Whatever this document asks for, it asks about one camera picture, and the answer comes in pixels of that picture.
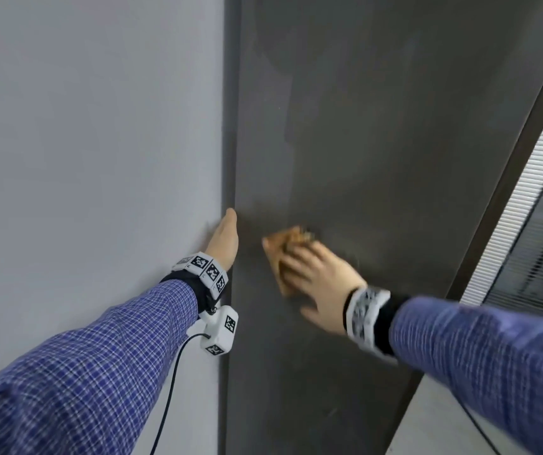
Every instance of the blue shirt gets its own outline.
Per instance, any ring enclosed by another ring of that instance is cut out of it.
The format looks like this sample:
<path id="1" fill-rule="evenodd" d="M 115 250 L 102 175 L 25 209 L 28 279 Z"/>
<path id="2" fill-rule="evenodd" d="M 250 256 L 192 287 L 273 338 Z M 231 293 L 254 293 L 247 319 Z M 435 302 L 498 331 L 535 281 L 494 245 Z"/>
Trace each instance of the blue shirt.
<path id="1" fill-rule="evenodd" d="M 197 301 L 171 280 L 0 371 L 0 453 L 129 454 Z M 392 322 L 396 355 L 543 453 L 543 319 L 429 297 Z"/>

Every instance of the blue plaid sleeve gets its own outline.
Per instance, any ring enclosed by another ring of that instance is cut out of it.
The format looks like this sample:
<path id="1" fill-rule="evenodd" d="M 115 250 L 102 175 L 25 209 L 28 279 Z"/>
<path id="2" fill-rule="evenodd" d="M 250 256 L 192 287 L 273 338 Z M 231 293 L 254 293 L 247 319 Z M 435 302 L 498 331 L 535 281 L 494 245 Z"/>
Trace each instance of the blue plaid sleeve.
<path id="1" fill-rule="evenodd" d="M 389 340 L 398 358 L 543 454 L 543 318 L 416 297 L 397 312 Z"/>
<path id="2" fill-rule="evenodd" d="M 197 314 L 171 280 L 17 359 L 0 372 L 0 454 L 129 454 Z"/>

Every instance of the black cuff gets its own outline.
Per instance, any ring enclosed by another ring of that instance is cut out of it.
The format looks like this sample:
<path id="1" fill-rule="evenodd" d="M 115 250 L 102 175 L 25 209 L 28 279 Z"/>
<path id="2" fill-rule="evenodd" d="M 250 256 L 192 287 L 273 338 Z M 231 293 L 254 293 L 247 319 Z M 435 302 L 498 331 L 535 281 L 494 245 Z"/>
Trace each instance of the black cuff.
<path id="1" fill-rule="evenodd" d="M 349 295 L 345 299 L 345 304 L 343 305 L 343 328 L 345 329 L 345 332 L 347 332 L 347 309 L 349 308 L 351 297 L 353 297 L 353 294 L 355 294 L 358 289 L 360 288 L 355 288 L 349 293 Z"/>
<path id="2" fill-rule="evenodd" d="M 389 343 L 389 328 L 400 307 L 410 300 L 409 295 L 391 293 L 391 297 L 379 310 L 379 315 L 374 323 L 374 344 L 383 354 L 395 356 Z"/>
<path id="3" fill-rule="evenodd" d="M 210 296 L 210 292 L 197 275 L 189 273 L 187 270 L 173 271 L 164 277 L 160 282 L 166 282 L 172 279 L 178 279 L 185 282 L 194 291 L 197 299 L 197 311 L 210 311 L 214 308 L 216 302 Z"/>

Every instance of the wire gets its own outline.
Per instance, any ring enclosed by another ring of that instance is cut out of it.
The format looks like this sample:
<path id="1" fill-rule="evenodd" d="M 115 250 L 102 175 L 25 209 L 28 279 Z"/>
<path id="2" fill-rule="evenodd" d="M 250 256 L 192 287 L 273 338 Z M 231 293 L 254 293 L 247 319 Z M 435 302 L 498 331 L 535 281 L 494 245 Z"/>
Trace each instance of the wire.
<path id="1" fill-rule="evenodd" d="M 486 444 L 488 444 L 488 446 L 491 448 L 493 452 L 495 452 L 496 455 L 501 455 L 501 452 L 499 452 L 499 450 L 495 447 L 495 444 L 493 444 L 490 438 L 486 436 L 486 433 L 482 430 L 482 428 L 480 428 L 480 425 L 478 424 L 476 419 L 472 416 L 472 414 L 469 412 L 469 410 L 467 410 L 467 407 L 465 407 L 464 404 L 461 402 L 461 399 L 459 399 L 455 393 L 453 393 L 453 396 L 455 397 L 455 399 L 457 399 L 457 402 L 463 409 L 463 412 L 465 412 L 467 416 L 469 417 L 469 419 L 472 421 L 473 426 L 476 427 L 480 435 L 484 438 L 484 440 L 486 441 Z"/>
<path id="2" fill-rule="evenodd" d="M 190 340 L 192 340 L 195 337 L 210 338 L 210 336 L 207 334 L 196 334 L 194 336 L 191 336 L 187 340 L 184 341 L 183 345 L 181 346 L 181 349 L 178 351 L 177 360 L 174 362 L 174 372 L 172 373 L 172 381 L 170 382 L 170 391 L 168 391 L 168 400 L 166 401 L 164 414 L 161 416 L 160 428 L 158 428 L 157 436 L 155 436 L 154 446 L 151 448 L 151 452 L 149 452 L 149 455 L 154 455 L 155 449 L 157 447 L 157 443 L 160 441 L 161 430 L 164 429 L 164 422 L 166 421 L 166 415 L 168 415 L 168 406 L 170 405 L 170 399 L 172 397 L 172 389 L 174 388 L 174 379 L 177 378 L 178 360 L 181 359 L 181 353 L 183 352 L 183 349 L 185 348 L 185 346 L 189 343 Z"/>

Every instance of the person's right arm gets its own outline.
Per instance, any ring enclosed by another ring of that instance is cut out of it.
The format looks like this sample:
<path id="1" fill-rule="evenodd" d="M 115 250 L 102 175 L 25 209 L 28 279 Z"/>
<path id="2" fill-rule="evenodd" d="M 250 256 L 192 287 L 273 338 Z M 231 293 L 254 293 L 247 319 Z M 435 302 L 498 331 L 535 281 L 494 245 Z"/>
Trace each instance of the person's right arm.
<path id="1" fill-rule="evenodd" d="M 289 249 L 282 262 L 290 269 L 285 280 L 316 303 L 302 310 L 308 320 L 434 376 L 527 449 L 543 453 L 543 318 L 367 288 L 320 243 Z"/>

